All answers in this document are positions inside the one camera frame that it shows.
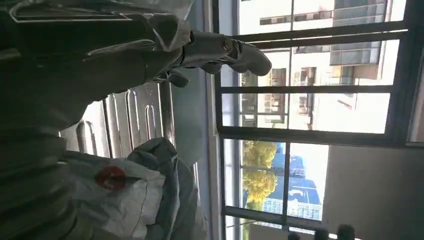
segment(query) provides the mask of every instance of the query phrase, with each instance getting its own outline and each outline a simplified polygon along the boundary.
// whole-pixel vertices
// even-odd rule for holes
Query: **red sticker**
[[[111,190],[119,191],[125,187],[126,177],[124,171],[117,166],[107,166],[94,177],[95,182],[100,187]]]

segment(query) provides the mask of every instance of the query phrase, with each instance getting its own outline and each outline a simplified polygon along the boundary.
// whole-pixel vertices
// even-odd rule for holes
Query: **tree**
[[[246,204],[246,208],[250,210],[262,211],[262,205],[264,203],[260,201],[250,201]]]
[[[257,168],[271,168],[277,146],[273,142],[244,141],[243,165]],[[255,208],[260,207],[265,198],[275,191],[277,176],[275,173],[261,169],[243,170],[243,187],[249,192],[248,204]]]
[[[243,186],[249,191],[247,202],[262,204],[265,198],[276,190],[277,176],[271,171],[244,170]]]
[[[258,168],[271,168],[277,146],[269,141],[244,141],[243,165]]]

